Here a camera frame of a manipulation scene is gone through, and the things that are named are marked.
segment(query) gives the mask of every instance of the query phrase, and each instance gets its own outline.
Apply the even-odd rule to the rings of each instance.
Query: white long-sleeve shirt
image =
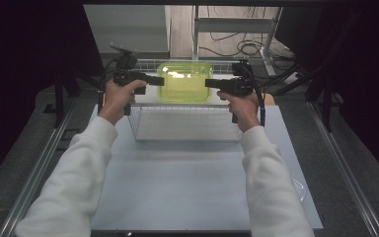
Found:
[[[18,237],[90,236],[116,137],[113,125],[100,117],[73,137],[40,196],[17,225]],[[264,128],[246,131],[241,145],[253,236],[314,236],[288,169]]]

